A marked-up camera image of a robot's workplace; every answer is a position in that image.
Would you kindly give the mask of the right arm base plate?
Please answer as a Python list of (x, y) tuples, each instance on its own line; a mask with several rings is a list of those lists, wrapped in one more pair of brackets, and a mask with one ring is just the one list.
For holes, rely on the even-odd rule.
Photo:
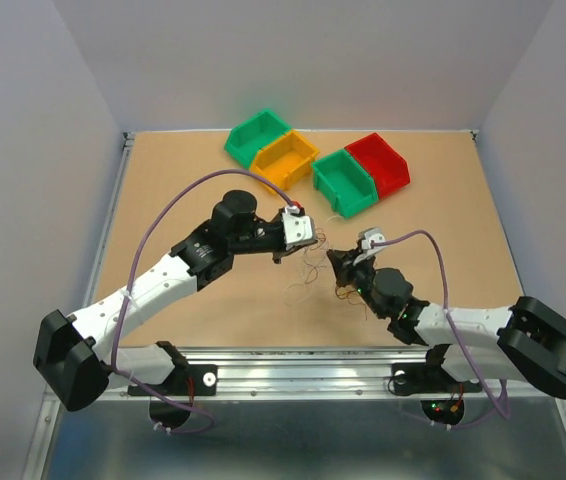
[(460, 383), (440, 366), (397, 363), (391, 366), (387, 389), (396, 396), (456, 394), (460, 391)]

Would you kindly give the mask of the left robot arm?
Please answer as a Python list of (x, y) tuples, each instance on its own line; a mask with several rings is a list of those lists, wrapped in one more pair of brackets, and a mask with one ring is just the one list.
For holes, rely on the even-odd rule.
[(33, 365), (67, 410), (81, 410), (113, 388), (116, 369), (162, 393), (178, 392), (186, 373), (178, 351), (158, 342), (124, 354), (121, 338), (228, 273), (238, 255), (269, 253), (280, 263), (316, 243), (314, 222), (302, 207), (285, 206), (271, 220), (260, 218), (256, 207), (251, 193), (227, 192), (209, 219), (131, 285), (70, 315), (54, 310), (42, 319)]

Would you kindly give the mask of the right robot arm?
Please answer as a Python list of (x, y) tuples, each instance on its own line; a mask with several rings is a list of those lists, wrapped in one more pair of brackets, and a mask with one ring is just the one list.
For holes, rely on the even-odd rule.
[(428, 349), (419, 379), (435, 390), (479, 377), (525, 381), (566, 399), (566, 318), (540, 300), (512, 306), (450, 308), (420, 300), (400, 270), (376, 268), (359, 249), (331, 249), (339, 288), (351, 287), (388, 331), (406, 345)]

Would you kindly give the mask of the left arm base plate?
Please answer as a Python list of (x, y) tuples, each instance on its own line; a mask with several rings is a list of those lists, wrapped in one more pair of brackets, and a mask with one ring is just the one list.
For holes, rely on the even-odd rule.
[(165, 396), (206, 397), (216, 395), (217, 380), (215, 364), (189, 364), (176, 367), (161, 384), (149, 387)]

